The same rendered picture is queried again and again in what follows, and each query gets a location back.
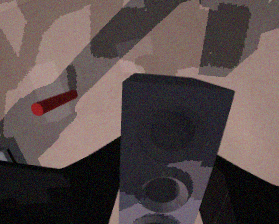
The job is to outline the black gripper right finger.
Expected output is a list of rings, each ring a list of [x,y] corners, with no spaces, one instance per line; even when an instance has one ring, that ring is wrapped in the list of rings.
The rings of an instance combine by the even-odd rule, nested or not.
[[[217,155],[199,212],[203,224],[279,224],[279,186]]]

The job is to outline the red peg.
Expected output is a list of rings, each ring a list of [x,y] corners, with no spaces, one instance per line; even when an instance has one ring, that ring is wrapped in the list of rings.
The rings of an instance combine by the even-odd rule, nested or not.
[[[78,93],[75,90],[69,90],[67,92],[54,95],[52,97],[43,99],[41,101],[35,102],[31,106],[31,110],[36,116],[41,116],[54,108],[57,108],[75,98],[77,98]]]

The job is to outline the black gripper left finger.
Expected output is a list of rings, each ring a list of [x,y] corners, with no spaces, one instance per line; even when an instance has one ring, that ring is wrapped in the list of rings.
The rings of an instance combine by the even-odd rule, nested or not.
[[[61,169],[0,160],[0,206],[109,224],[119,192],[121,136]]]

